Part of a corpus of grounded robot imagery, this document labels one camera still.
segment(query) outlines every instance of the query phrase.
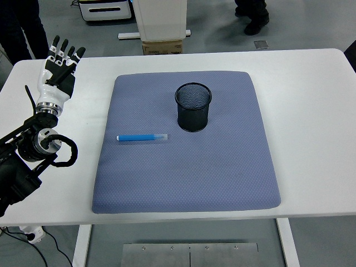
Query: white plug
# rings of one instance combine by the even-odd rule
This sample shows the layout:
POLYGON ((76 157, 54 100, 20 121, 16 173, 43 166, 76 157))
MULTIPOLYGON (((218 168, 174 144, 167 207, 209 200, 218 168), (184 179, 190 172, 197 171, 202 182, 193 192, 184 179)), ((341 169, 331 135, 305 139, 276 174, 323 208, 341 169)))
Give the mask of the white plug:
POLYGON ((20 226, 20 230, 25 234, 30 235, 27 236, 27 240, 31 244, 40 242, 42 238, 46 236, 46 233, 41 226, 20 226))

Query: power cord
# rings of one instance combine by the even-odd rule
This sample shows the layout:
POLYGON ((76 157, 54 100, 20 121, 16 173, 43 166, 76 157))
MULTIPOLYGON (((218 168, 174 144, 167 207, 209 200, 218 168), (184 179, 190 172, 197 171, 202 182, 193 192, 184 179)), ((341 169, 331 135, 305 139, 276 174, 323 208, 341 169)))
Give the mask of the power cord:
POLYGON ((78 0, 72 1, 71 6, 79 6, 78 0))
MULTIPOLYGON (((44 229, 44 227, 42 227, 42 229, 43 229, 43 231, 44 231, 47 235, 49 235, 51 238, 53 238, 53 240, 54 240, 55 243, 56 243, 56 248, 57 248, 57 250, 67 258, 69 264, 71 265, 71 267, 73 267, 72 262, 71 262, 71 260, 69 259, 69 257, 68 257, 63 251, 61 251, 61 250, 59 249, 56 238, 55 238, 53 235, 51 235, 48 231, 46 231, 46 230, 44 229)), ((25 233, 10 232, 9 229, 8 229, 8 227, 6 227, 6 231, 7 231, 7 232, 4 231, 2 228, 0 228, 0 231, 3 232, 3 233, 6 234, 6 235, 12 237, 12 238, 15 238, 15 239, 17 239, 17 240, 19 240, 19 241, 21 241, 21 242, 24 242, 24 243, 29 244, 30 246, 34 247, 34 248, 37 250, 37 252, 40 254, 40 256, 42 257, 43 262, 44 262, 44 264, 46 265, 46 267, 48 267, 45 257, 43 256, 43 254, 40 252, 40 250, 39 250, 35 245, 33 245, 33 244, 31 244, 31 243, 28 243, 28 242, 26 242, 26 241, 24 241, 24 240, 22 240, 22 239, 20 239, 20 238, 17 238, 17 237, 15 237, 15 236, 13 236, 13 235, 10 235, 10 234, 25 235, 26 238, 27 238, 27 240, 31 241, 31 240, 34 239, 34 234, 25 234, 25 233)))
POLYGON ((55 243, 56 243, 56 248, 57 248, 57 250, 58 250, 60 253, 62 253, 62 254, 67 258, 67 260, 69 261, 69 264, 71 265, 71 267, 73 267, 72 262, 71 262, 71 260, 68 258, 68 256, 67 256, 63 251, 61 251, 61 250, 58 248, 57 240, 55 239, 55 237, 54 237, 53 235, 51 235, 49 232, 47 232, 47 231, 44 229, 44 227, 42 227, 42 229, 43 229, 43 231, 44 231, 47 235, 49 235, 51 238, 53 238, 53 240, 54 240, 55 243))
POLYGON ((27 236, 27 234, 24 234, 24 233, 12 233, 12 232, 9 231, 8 227, 6 227, 6 230, 8 231, 8 233, 0 228, 0 231, 3 232, 4 234, 6 234, 6 235, 8 235, 8 236, 10 236, 12 238, 15 238, 15 239, 17 239, 17 240, 19 240, 21 242, 24 242, 24 243, 30 245, 31 247, 33 247, 34 249, 36 249, 37 252, 39 253, 39 255, 41 256, 45 266, 48 267, 45 257, 43 256, 43 254, 40 252, 40 250, 35 245, 33 245, 33 244, 31 244, 31 243, 29 243, 27 241, 24 241, 24 240, 22 240, 20 238, 17 238, 16 236, 11 235, 11 234, 20 234, 20 235, 26 235, 27 236))

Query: cardboard box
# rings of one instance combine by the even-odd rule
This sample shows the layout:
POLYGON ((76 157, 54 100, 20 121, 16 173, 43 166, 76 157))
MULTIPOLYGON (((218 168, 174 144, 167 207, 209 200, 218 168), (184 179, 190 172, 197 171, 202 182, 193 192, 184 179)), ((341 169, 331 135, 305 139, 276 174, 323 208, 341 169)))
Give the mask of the cardboard box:
POLYGON ((160 42, 142 42, 144 55, 174 55, 182 54, 183 41, 160 41, 160 42))

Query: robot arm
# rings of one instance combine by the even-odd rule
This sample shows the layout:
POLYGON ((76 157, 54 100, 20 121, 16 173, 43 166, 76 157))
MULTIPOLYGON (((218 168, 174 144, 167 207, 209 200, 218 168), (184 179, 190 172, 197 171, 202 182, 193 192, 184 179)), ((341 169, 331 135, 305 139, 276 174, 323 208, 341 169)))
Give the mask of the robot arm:
POLYGON ((71 47, 65 55, 68 40, 64 40, 56 54, 59 40, 56 36, 42 65, 38 79, 40 97, 37 113, 34 111, 22 126, 0 139, 0 217, 9 205, 24 200, 39 188, 42 181, 38 176, 49 165, 69 167, 77 159, 76 144, 52 128, 57 126, 64 102, 73 94, 74 72, 85 48, 81 47, 74 53, 75 48, 71 47), (62 142, 71 147, 72 156, 67 162, 54 162, 62 142), (31 170, 23 160, 42 162, 31 170))

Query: table leg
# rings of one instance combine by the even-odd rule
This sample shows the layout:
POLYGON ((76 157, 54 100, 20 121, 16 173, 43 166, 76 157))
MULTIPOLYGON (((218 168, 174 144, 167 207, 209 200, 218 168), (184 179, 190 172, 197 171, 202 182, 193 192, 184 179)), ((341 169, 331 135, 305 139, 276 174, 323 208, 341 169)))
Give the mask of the table leg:
POLYGON ((288 218, 276 219, 286 267, 300 267, 288 218))
POLYGON ((76 248, 73 256, 73 267, 85 267, 90 241, 91 224, 79 226, 76 248))

